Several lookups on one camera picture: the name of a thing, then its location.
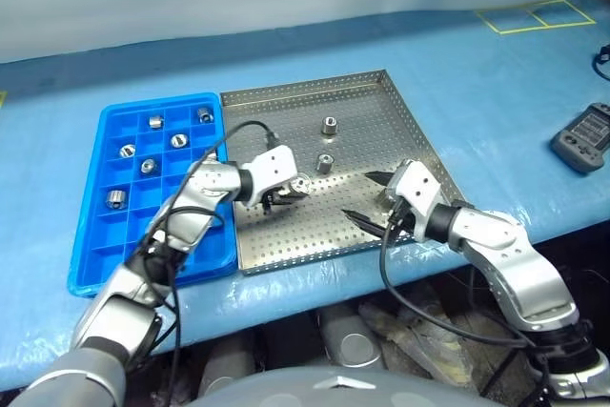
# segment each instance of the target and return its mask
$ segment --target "blue plastic tray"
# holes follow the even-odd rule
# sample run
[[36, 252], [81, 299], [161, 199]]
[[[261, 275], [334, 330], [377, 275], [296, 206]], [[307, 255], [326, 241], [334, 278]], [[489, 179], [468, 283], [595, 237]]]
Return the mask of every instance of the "blue plastic tray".
[[[199, 123], [197, 109], [202, 107], [213, 113], [213, 122]], [[162, 129], [149, 126], [152, 115], [163, 116]], [[186, 147], [172, 147], [170, 139], [176, 133], [189, 136]], [[213, 93], [112, 105], [102, 111], [68, 274], [73, 295], [92, 296], [99, 291], [116, 265], [132, 253], [189, 166], [223, 133], [220, 102]], [[119, 150], [127, 144], [135, 145], [135, 155], [122, 158]], [[227, 159], [224, 145], [217, 153], [219, 160]], [[140, 165], [150, 157], [159, 170], [155, 175], [143, 175]], [[127, 208], [108, 208], [110, 190], [127, 192]], [[206, 232], [187, 258], [178, 285], [229, 275], [237, 269], [233, 208], [222, 204], [217, 211], [225, 218], [224, 226], [215, 222]]]

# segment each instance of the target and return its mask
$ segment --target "metal cylinder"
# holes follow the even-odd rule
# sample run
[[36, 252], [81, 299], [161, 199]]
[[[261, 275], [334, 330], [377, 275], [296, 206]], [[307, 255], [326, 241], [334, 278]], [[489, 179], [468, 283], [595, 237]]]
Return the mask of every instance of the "metal cylinder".
[[142, 172], [144, 175], [150, 175], [152, 173], [155, 173], [156, 170], [156, 161], [151, 157], [142, 161], [142, 164], [140, 165], [140, 172]]
[[326, 118], [324, 118], [324, 121], [322, 122], [322, 133], [324, 133], [326, 135], [335, 135], [336, 126], [337, 126], [336, 118], [333, 118], [332, 116], [327, 116]]
[[161, 129], [163, 127], [163, 116], [156, 114], [149, 117], [149, 127], [151, 129]]
[[122, 190], [110, 190], [106, 194], [106, 206], [111, 210], [122, 210], [127, 207], [127, 193]]
[[170, 143], [174, 148], [184, 148], [189, 143], [189, 137], [185, 133], [177, 133], [172, 137]]
[[317, 157], [315, 169], [320, 173], [329, 173], [335, 164], [335, 159], [328, 153], [322, 153]]
[[312, 179], [307, 174], [301, 172], [290, 182], [289, 186], [295, 193], [309, 194], [309, 190], [312, 186]]

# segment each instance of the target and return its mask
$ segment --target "blue tablecloth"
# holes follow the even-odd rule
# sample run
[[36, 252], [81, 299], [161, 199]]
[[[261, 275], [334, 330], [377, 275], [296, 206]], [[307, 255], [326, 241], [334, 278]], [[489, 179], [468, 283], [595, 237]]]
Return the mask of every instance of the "blue tablecloth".
[[[610, 166], [581, 176], [548, 148], [610, 99], [590, 68], [610, 12], [572, 2], [597, 25], [500, 35], [470, 11], [403, 12], [0, 66], [0, 389], [64, 353], [89, 303], [69, 295], [66, 275], [98, 115], [113, 103], [386, 69], [478, 207], [513, 214], [535, 242], [610, 218]], [[464, 263], [433, 243], [390, 257], [395, 282]], [[184, 343], [378, 290], [376, 263], [369, 251], [184, 288]]]

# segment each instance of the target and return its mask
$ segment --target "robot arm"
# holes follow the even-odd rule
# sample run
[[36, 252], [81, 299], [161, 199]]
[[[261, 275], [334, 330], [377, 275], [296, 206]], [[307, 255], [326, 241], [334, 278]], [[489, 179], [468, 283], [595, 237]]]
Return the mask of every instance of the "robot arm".
[[536, 355], [546, 356], [555, 398], [610, 397], [608, 359], [579, 322], [561, 276], [532, 247], [518, 221], [463, 202], [449, 205], [421, 162], [406, 161], [391, 177], [376, 181], [387, 185], [385, 193], [396, 203], [390, 216], [395, 236], [405, 230], [418, 242], [432, 238], [447, 243], [483, 273], [506, 320], [536, 345], [528, 350], [535, 376], [541, 377]]
[[[293, 152], [284, 145], [241, 168], [211, 157], [190, 172], [175, 202], [170, 197], [161, 206], [132, 256], [115, 269], [82, 316], [71, 350], [35, 380], [12, 407], [34, 407], [48, 404], [50, 399], [59, 406], [120, 407], [125, 372], [148, 355], [161, 328], [155, 309], [171, 292], [169, 272], [176, 272], [197, 247], [212, 225], [216, 206], [232, 201], [247, 207], [269, 203], [266, 196], [297, 174]], [[162, 224], [167, 212], [167, 224]], [[163, 250], [166, 237], [170, 271], [167, 250]]]

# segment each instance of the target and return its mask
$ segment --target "yellow tape marking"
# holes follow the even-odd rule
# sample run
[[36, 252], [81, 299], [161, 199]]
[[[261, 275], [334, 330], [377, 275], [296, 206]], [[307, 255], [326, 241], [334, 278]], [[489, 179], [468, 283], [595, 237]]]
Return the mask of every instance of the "yellow tape marking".
[[[551, 5], [551, 4], [565, 4], [569, 8], [574, 10], [576, 13], [580, 14], [584, 19], [586, 19], [586, 21], [578, 21], [578, 22], [563, 23], [563, 24], [548, 24], [546, 21], [544, 21], [542, 18], [540, 18], [536, 13], [534, 13], [534, 10], [536, 8], [538, 8], [538, 7], [543, 7], [545, 5]], [[500, 10], [523, 10], [527, 14], [532, 16], [534, 19], [536, 19], [540, 23], [540, 26], [532, 26], [532, 27], [529, 27], [529, 28], [519, 28], [519, 29], [506, 29], [506, 30], [498, 29], [498, 27], [496, 27], [491, 20], [489, 20], [489, 19], [487, 19], [485, 17], [485, 13], [488, 12], [488, 11], [500, 11]], [[495, 33], [498, 33], [500, 35], [507, 35], [507, 34], [510, 34], [510, 33], [529, 32], [529, 31], [548, 31], [550, 29], [574, 28], [575, 26], [589, 26], [589, 25], [592, 25], [592, 24], [597, 24], [595, 19], [593, 19], [588, 14], [586, 14], [584, 11], [576, 8], [574, 5], [572, 5], [572, 3], [568, 2], [567, 0], [546, 0], [544, 2], [537, 2], [535, 4], [526, 4], [526, 5], [521, 5], [521, 6], [517, 6], [517, 7], [510, 7], [510, 8], [506, 8], [506, 9], [476, 10], [475, 14], [492, 31], [494, 31]]]

